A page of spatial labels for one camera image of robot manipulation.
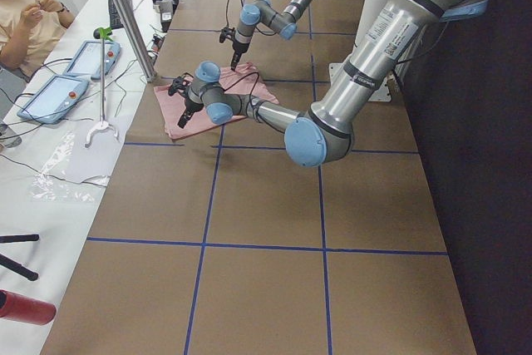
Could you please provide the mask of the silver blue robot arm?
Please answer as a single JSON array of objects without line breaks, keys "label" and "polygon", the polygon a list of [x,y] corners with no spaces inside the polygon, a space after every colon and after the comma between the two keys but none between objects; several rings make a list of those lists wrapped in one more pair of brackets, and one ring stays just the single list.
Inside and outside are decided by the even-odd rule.
[{"label": "silver blue robot arm", "polygon": [[324,98],[307,111],[289,110],[253,95],[231,94],[220,69],[202,62],[195,74],[176,78],[170,94],[183,97],[178,125],[205,111],[216,125],[247,116],[284,134],[285,149],[298,165],[314,167],[342,159],[354,142],[352,122],[425,26],[481,15],[488,0],[387,0],[363,39],[347,56]]},{"label": "silver blue robot arm", "polygon": [[248,51],[254,32],[260,23],[282,39],[289,40],[297,31],[297,22],[311,1],[291,0],[282,12],[276,11],[270,0],[254,0],[244,4],[237,26],[235,28],[225,27],[219,36],[220,42],[225,40],[232,42],[234,53],[230,62],[231,70],[236,70],[240,58]]}]

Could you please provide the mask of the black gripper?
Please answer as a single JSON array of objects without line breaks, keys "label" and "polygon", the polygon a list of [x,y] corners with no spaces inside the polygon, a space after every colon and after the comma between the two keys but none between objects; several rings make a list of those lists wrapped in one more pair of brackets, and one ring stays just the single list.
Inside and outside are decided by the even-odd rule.
[{"label": "black gripper", "polygon": [[202,104],[196,101],[192,101],[189,97],[185,97],[185,111],[180,116],[177,126],[179,128],[185,128],[188,121],[191,120],[195,112],[202,110]]},{"label": "black gripper", "polygon": [[233,40],[233,56],[230,63],[230,69],[232,71],[236,70],[236,67],[238,66],[240,59],[242,57],[242,54],[246,53],[249,49],[249,43],[248,42],[240,42],[236,39]]}]

